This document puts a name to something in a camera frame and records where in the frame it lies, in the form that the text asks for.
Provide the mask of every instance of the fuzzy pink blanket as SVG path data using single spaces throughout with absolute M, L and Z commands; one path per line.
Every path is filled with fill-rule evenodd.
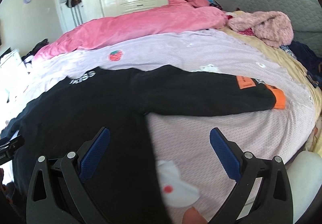
M 208 0 L 168 1 L 168 5 L 147 11 L 84 23 L 40 49 L 33 63 L 74 50 L 99 49 L 147 35 L 223 28 L 227 24 L 224 12 L 209 7 Z
M 289 17 L 280 11 L 244 13 L 230 19 L 228 26 L 236 32 L 252 28 L 256 37 L 271 47 L 289 45 L 294 37 Z

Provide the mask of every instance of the pink bed sheet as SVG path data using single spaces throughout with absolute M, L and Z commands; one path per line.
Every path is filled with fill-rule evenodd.
M 74 50 L 92 50 L 133 38 L 161 33 L 181 33 L 222 28 L 227 23 L 223 11 L 209 7 L 207 0 L 168 0 L 169 4 L 147 11 L 105 17 L 84 23 L 40 49 L 33 63 Z

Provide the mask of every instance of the gray headboard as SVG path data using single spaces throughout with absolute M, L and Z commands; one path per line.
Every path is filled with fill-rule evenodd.
M 281 11 L 289 16 L 294 40 L 322 56 L 322 8 L 317 0 L 216 0 L 225 11 Z

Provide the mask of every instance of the black sleeve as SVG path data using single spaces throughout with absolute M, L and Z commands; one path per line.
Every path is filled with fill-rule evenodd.
M 223 116 L 272 109 L 277 100 L 272 89 L 263 81 L 246 79 L 252 86 L 241 89 L 233 75 L 167 65 L 133 74 L 130 87 L 142 114 Z

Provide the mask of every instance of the wall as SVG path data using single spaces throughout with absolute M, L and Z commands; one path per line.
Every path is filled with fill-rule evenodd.
M 50 42 L 62 35 L 54 0 L 3 0 L 0 4 L 0 54 L 9 47 L 25 55 L 45 38 Z

